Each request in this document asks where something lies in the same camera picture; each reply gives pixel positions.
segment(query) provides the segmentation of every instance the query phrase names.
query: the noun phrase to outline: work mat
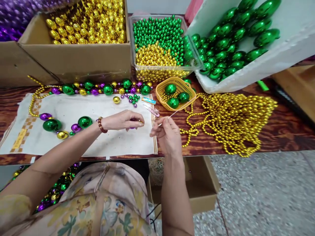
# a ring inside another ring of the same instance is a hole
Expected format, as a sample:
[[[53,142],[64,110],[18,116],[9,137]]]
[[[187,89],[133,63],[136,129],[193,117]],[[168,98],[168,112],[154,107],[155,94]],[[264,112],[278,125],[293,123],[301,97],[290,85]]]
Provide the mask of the work mat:
[[[109,130],[101,134],[97,140],[83,154],[84,157],[110,157],[121,155],[149,155],[157,154],[157,140],[150,138],[154,116],[143,105],[138,102],[134,108],[127,98],[119,104],[113,102],[113,97],[105,94],[98,96],[65,94],[51,95],[43,99],[37,99],[34,103],[35,114],[50,113],[55,119],[62,123],[62,130],[71,131],[71,125],[78,122],[82,116],[89,116],[94,122],[99,117],[107,117],[123,110],[129,109],[143,115],[145,125],[138,129]],[[47,132],[43,129],[40,118],[29,114],[29,105],[32,94],[27,94],[20,102],[17,116],[5,132],[0,142],[0,155],[23,153],[31,155],[44,155],[50,149],[63,142],[57,138],[55,132]]]

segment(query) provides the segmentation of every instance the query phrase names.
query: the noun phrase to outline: person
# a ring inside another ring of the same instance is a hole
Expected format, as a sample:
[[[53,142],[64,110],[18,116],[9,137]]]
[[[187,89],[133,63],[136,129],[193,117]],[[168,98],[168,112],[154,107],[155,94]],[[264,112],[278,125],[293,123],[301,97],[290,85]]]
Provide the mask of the person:
[[[101,125],[111,134],[110,130],[141,128],[145,124],[141,114],[125,110],[103,118]],[[59,203],[32,215],[62,173],[99,135],[102,132],[98,123],[92,124],[47,152],[0,193],[0,235],[156,235],[150,226],[144,179],[117,162],[97,162],[84,168]],[[179,128],[172,118],[163,117],[154,123],[153,136],[165,155],[163,235],[194,235]]]

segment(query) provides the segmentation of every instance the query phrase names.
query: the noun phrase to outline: yellow plastic basket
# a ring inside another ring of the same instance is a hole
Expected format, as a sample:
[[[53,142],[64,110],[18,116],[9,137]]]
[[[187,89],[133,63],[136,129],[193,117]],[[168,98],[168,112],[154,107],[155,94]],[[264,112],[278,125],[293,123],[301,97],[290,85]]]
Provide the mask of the yellow plastic basket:
[[[169,84],[174,84],[176,86],[176,92],[178,92],[178,93],[186,92],[189,94],[189,101],[186,103],[180,104],[178,106],[178,109],[171,108],[167,104],[167,101],[164,101],[161,97],[161,94],[163,94],[165,91],[165,87]],[[185,81],[183,81],[179,77],[171,77],[171,78],[164,80],[162,83],[157,85],[155,91],[156,91],[157,99],[159,100],[159,102],[163,105],[163,107],[165,107],[166,110],[169,110],[169,111],[183,110],[196,100],[196,93],[191,88],[190,84],[186,83]]]

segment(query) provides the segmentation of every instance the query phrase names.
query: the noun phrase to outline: beaded bracelet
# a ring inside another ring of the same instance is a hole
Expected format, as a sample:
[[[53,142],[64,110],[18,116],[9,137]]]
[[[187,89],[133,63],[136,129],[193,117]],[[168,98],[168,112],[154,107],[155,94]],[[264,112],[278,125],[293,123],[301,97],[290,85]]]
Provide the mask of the beaded bracelet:
[[[103,127],[102,127],[102,124],[101,124],[101,120],[102,120],[102,119],[103,119],[103,117],[101,117],[101,116],[98,118],[98,120],[97,120],[98,126],[99,126],[99,128],[101,129],[102,133],[107,133],[108,130],[107,130],[107,129],[104,130]]]

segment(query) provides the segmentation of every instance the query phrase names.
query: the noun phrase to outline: speckled floor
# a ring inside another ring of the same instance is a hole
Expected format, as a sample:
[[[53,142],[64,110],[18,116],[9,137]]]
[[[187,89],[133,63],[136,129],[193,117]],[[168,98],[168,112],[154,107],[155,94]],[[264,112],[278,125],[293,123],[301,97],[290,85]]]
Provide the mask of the speckled floor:
[[[209,158],[221,191],[214,211],[194,215],[196,235],[315,235],[315,151]]]

